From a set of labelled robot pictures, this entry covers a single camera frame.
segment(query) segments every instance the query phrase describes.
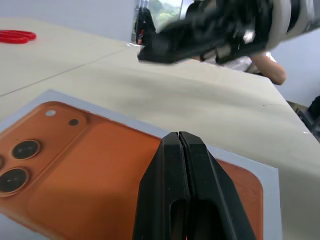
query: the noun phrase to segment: table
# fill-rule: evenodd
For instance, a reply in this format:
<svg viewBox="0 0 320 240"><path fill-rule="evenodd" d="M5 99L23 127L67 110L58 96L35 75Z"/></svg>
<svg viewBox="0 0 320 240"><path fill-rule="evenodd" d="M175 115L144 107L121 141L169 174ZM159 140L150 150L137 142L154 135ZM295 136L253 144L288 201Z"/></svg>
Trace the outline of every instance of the table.
<svg viewBox="0 0 320 240"><path fill-rule="evenodd" d="M0 57L0 120L54 89L167 131L188 131L279 168L283 239L319 238L320 145L268 79L194 60L139 64L138 49L125 42L27 18L0 18L0 28L38 34L30 45L0 43L11 59Z"/></svg>

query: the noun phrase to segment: camera module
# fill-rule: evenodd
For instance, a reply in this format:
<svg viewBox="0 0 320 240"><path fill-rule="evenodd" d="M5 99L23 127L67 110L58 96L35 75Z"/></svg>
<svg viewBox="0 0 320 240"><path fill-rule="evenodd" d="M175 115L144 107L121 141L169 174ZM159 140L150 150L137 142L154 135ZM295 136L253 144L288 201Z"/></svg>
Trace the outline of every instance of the camera module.
<svg viewBox="0 0 320 240"><path fill-rule="evenodd" d="M70 126L76 126L78 125L78 123L79 123L78 119L72 119L69 121Z"/></svg>
<svg viewBox="0 0 320 240"><path fill-rule="evenodd" d="M0 192L12 193L28 181L28 174L22 168L14 168L0 176Z"/></svg>
<svg viewBox="0 0 320 240"><path fill-rule="evenodd" d="M15 159L29 159L35 156L40 151L40 143L36 140L26 140L20 142L12 150L12 156Z"/></svg>

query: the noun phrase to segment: phone box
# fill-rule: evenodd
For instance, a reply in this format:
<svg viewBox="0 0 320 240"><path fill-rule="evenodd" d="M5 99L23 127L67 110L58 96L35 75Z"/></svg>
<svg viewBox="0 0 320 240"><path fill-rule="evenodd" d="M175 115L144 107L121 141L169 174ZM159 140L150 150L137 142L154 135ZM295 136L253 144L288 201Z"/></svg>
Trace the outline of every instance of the phone box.
<svg viewBox="0 0 320 240"><path fill-rule="evenodd" d="M94 115L98 115L112 121L118 122L120 124L129 126L133 129L139 130L141 132L145 132L149 135L155 136L157 138L163 138L170 132L160 129L156 126L150 125L148 123L144 123L135 119L130 119L122 114L107 110L100 106L91 104L89 102L83 101L81 99L77 99L75 97L71 97L69 95L54 91L48 90L30 103L26 104L16 113L5 119L0 123L0 133L9 128L11 125L19 121L21 118L25 117L32 110L37 108L39 105L48 103L48 102L58 102L63 103L74 108L84 110L86 112L92 113ZM176 126L177 131L183 131L183 129L179 129L179 126ZM252 194L252 191L248 189L246 191L245 196L242 196L247 199L246 204L260 204L261 203L261 211L262 217L261 219L257 219L254 221L254 224L257 226L253 226L251 222L252 228L258 229L259 236L257 236L257 240L281 240L282 237L282 222L281 222L281 209L280 209L280 189L279 189L279 175L278 169L264 165L262 163L238 156L236 154L223 151L221 149L215 148L213 146L207 146L207 149L210 153L221 162L221 166L224 164L231 164L234 166L238 166L242 169L245 169L252 173L258 181L260 182L260 186L262 189L262 195ZM8 240L42 240L47 239L39 233L36 233L27 227L14 222L9 219L5 214L0 214L0 232L2 239Z"/></svg>

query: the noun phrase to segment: red scissors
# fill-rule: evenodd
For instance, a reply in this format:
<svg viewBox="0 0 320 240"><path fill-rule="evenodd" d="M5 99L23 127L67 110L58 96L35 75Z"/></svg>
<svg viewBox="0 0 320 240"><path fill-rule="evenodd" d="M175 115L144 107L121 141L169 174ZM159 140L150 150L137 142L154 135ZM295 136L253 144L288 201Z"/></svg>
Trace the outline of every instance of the red scissors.
<svg viewBox="0 0 320 240"><path fill-rule="evenodd" d="M0 30L0 42L7 44L26 44L37 38L31 31Z"/></svg>

